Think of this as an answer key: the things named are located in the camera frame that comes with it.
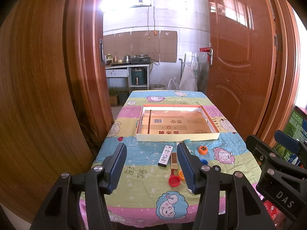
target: tablecloth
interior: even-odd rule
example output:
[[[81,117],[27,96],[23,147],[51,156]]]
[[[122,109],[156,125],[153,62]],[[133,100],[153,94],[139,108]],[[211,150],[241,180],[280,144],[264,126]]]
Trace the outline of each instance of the tablecloth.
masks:
[[[177,151],[176,143],[136,140],[136,126],[142,105],[153,103],[203,105],[220,130],[220,136],[218,140],[191,142],[191,154],[206,159],[210,166],[219,165],[224,173],[232,174],[236,170],[243,172],[255,188],[261,169],[234,127],[203,93],[133,91],[119,112],[92,166],[101,164],[106,156],[112,155],[119,143],[127,146],[127,158],[117,189],[111,195],[105,195],[111,221],[143,228],[164,223],[191,222],[195,219],[200,196],[190,193],[185,181],[178,187],[170,187],[170,165],[166,168],[158,166],[165,145],[171,145],[173,151]],[[197,151],[202,145],[208,148],[205,156]],[[231,162],[223,158],[225,154],[230,157]],[[87,227],[84,194],[81,195],[79,204]],[[167,213],[167,210],[162,210],[165,205],[169,207]],[[219,213],[224,212],[225,193],[220,192]]]

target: metal pot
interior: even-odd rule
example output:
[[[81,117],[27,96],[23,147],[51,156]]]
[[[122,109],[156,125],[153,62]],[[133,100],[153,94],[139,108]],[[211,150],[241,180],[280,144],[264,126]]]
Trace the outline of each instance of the metal pot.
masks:
[[[124,62],[131,62],[131,56],[130,55],[126,55],[125,57],[122,58],[122,60]]]

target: door handle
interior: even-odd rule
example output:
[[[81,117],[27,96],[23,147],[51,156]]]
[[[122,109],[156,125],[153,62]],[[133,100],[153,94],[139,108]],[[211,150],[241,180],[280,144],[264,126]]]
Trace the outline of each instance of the door handle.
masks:
[[[212,60],[213,60],[213,49],[212,49],[212,47],[210,47],[210,52],[209,53],[207,53],[207,55],[209,55],[210,56],[210,66],[212,66]]]
[[[99,44],[100,44],[101,64],[103,66],[105,66],[105,62],[104,61],[106,61],[106,60],[104,59],[104,56],[103,56],[103,39],[99,39]]]

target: das logo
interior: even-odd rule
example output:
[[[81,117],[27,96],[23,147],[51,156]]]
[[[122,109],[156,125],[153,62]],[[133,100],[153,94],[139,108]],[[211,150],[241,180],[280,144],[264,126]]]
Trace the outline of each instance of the das logo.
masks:
[[[294,204],[294,201],[292,201],[292,200],[288,201],[288,196],[283,196],[283,194],[284,194],[284,193],[283,193],[282,191],[279,191],[279,193],[276,195],[276,197],[277,197],[278,199],[281,199],[281,201],[282,201],[284,204],[287,203],[287,207],[288,207],[288,208],[291,208],[292,205]]]

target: door frame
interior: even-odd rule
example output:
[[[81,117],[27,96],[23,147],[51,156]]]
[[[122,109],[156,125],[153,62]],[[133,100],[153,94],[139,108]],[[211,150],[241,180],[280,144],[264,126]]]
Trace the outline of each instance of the door frame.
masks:
[[[101,65],[102,0],[66,0],[63,42],[70,95],[93,155],[107,136],[113,116],[105,67]]]
[[[300,41],[294,12],[287,0],[270,0],[274,11],[277,60],[274,84],[267,110],[257,131],[262,141],[273,147],[274,133],[283,130],[294,108],[299,79]]]

